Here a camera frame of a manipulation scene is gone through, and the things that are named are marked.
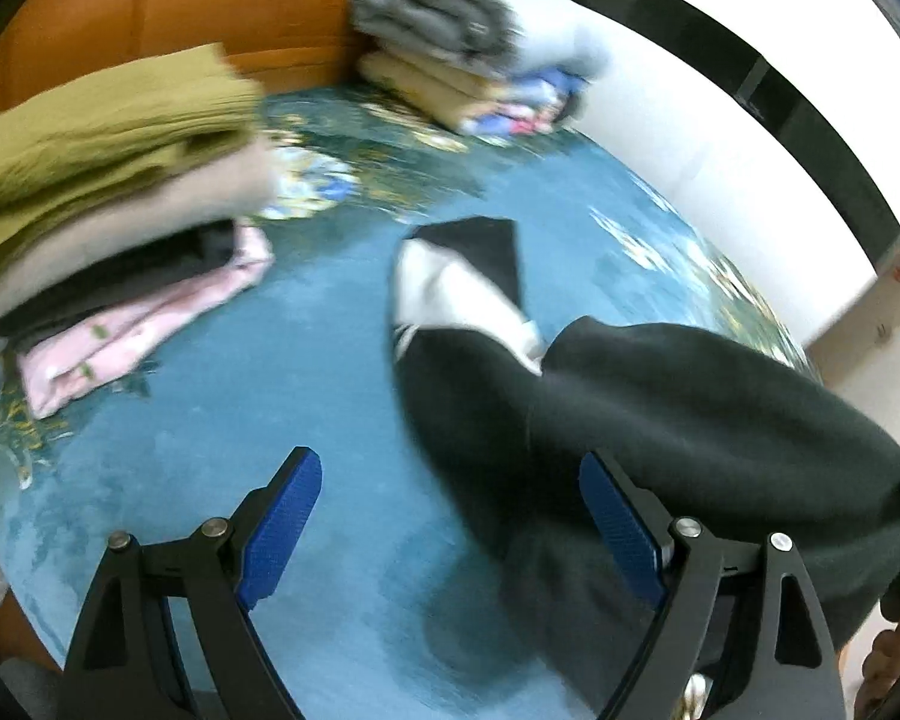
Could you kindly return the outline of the person's right hand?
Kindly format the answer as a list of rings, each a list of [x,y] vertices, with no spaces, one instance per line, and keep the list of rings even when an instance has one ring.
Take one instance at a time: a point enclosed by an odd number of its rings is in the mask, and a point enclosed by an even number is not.
[[[900,620],[881,631],[863,660],[862,685],[855,697],[854,717],[865,718],[900,678]]]

